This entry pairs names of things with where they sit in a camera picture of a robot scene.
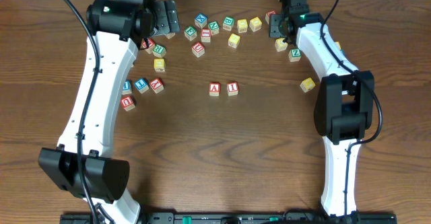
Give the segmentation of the red A block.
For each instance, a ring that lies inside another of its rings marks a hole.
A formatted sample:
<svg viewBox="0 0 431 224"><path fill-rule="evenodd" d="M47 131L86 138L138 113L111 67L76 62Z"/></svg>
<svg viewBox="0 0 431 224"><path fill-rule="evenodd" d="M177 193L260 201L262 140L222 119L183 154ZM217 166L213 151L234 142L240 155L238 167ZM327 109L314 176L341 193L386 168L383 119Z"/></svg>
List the red A block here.
<svg viewBox="0 0 431 224"><path fill-rule="evenodd" d="M220 84L210 83L209 84L209 95L218 97L220 95Z"/></svg>

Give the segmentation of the red I block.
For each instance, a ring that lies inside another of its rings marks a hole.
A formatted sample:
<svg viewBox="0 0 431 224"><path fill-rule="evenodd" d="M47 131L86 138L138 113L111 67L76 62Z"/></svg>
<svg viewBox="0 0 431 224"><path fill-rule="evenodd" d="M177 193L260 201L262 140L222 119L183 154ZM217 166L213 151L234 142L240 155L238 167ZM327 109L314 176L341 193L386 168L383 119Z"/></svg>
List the red I block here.
<svg viewBox="0 0 431 224"><path fill-rule="evenodd" d="M239 87L237 82L230 82L226 84L227 92L229 96L235 96L239 92Z"/></svg>

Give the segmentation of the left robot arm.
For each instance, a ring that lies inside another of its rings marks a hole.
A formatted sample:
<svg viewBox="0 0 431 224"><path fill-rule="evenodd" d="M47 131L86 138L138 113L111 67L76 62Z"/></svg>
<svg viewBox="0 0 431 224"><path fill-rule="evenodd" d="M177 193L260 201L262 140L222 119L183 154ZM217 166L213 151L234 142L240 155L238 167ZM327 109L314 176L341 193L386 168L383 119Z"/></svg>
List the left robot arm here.
<svg viewBox="0 0 431 224"><path fill-rule="evenodd" d="M84 73L70 119L55 149L38 162L61 190L84 199L90 214L62 223L145 223L127 190L130 165L114 159L113 133L123 86L141 45L180 30L172 0L94 0L79 15L87 38Z"/></svg>

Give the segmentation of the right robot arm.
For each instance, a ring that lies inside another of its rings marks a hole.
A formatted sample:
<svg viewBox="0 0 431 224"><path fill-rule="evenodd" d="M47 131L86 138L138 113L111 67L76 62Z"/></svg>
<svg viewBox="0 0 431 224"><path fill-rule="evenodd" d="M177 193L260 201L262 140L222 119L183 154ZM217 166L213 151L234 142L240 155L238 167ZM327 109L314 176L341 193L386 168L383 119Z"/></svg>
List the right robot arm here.
<svg viewBox="0 0 431 224"><path fill-rule="evenodd" d="M321 207L332 221L354 223L356 160L372 122L374 77L351 64L332 39L327 20L310 12L306 0L280 0L269 19L269 36L292 43L310 61L320 86L314 125L325 146Z"/></svg>

